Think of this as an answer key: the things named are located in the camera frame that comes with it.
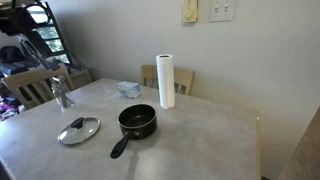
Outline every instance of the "switch plate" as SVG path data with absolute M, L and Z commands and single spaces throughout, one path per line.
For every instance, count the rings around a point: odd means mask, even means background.
M 183 22 L 197 22 L 198 0 L 183 0 Z
M 235 0 L 210 0 L 210 22 L 232 21 Z

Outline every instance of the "wooden chair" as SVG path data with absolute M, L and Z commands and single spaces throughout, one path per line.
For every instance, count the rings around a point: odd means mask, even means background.
M 40 104 L 54 99 L 51 84 L 56 84 L 52 77 L 65 75 L 70 90 L 74 90 L 71 77 L 64 64 L 56 71 L 39 69 L 15 74 L 4 78 L 2 81 L 27 108 L 31 109 Z
M 191 70 L 174 68 L 174 89 L 176 93 L 191 95 L 195 73 Z M 158 87 L 157 66 L 141 66 L 141 85 L 153 88 Z

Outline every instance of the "gray table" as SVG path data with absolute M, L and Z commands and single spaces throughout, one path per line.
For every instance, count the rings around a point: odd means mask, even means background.
M 257 113 L 176 95 L 176 106 L 160 107 L 157 89 L 142 87 L 137 99 L 120 97 L 119 81 L 100 79 L 73 92 L 64 111 L 55 100 L 0 123 L 0 156 L 15 179 L 179 180 L 257 179 Z M 157 112 L 158 129 L 130 141 L 121 157 L 109 157 L 122 138 L 118 116 L 145 103 Z M 101 120 L 100 131 L 83 144 L 57 140 L 78 117 Z

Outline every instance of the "saucepan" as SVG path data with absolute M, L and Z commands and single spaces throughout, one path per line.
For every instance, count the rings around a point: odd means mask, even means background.
M 124 137 L 112 149 L 112 159 L 121 156 L 130 139 L 144 139 L 156 130 L 156 111 L 147 104 L 134 105 L 121 112 L 118 123 Z

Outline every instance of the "glass lid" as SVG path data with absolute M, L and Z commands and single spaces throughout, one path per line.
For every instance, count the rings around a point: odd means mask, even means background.
M 66 145 L 81 143 L 98 132 L 100 124 L 96 118 L 78 118 L 60 133 L 58 139 Z

